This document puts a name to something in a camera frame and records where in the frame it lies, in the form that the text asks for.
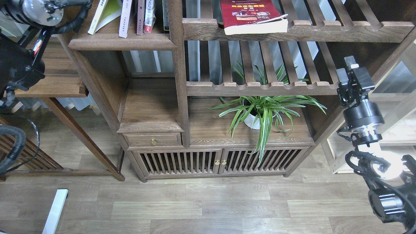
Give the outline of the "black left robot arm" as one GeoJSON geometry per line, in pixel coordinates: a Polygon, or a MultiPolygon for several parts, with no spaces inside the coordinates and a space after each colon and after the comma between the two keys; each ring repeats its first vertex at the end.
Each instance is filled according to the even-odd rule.
{"type": "Polygon", "coordinates": [[[53,34],[78,31],[92,7],[90,0],[2,0],[1,14],[7,19],[28,25],[22,37],[14,42],[1,35],[1,110],[7,110],[15,99],[15,90],[27,91],[45,77],[42,60],[53,34]],[[59,26],[63,9],[80,6],[77,16],[59,26]]]}

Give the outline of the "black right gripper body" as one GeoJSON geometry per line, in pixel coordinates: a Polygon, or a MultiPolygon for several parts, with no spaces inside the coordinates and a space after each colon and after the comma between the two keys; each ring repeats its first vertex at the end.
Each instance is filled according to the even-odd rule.
{"type": "Polygon", "coordinates": [[[355,108],[365,102],[368,109],[376,109],[376,104],[369,101],[368,93],[375,88],[367,68],[359,67],[347,71],[348,84],[339,85],[337,93],[341,102],[341,107],[355,108]]]}

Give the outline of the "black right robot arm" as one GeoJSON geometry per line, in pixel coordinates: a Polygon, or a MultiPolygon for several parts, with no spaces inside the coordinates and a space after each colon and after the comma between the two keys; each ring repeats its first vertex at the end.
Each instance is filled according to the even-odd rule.
{"type": "Polygon", "coordinates": [[[337,135],[355,148],[345,155],[346,163],[364,178],[373,213],[383,223],[400,222],[407,234],[414,234],[415,159],[381,150],[382,135],[376,129],[384,119],[368,96],[375,85],[368,70],[360,67],[353,56],[344,61],[346,68],[337,69],[337,93],[346,126],[338,129],[337,135]]]}

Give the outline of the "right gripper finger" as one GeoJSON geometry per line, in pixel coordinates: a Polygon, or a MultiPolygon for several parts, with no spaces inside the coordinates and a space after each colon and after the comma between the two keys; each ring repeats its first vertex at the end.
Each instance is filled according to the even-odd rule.
{"type": "Polygon", "coordinates": [[[353,55],[344,57],[344,62],[345,62],[347,71],[351,71],[352,69],[359,68],[359,64],[355,61],[355,57],[353,55]]]}
{"type": "Polygon", "coordinates": [[[339,85],[347,85],[349,82],[349,77],[345,68],[337,69],[336,72],[339,80],[339,85]]]}

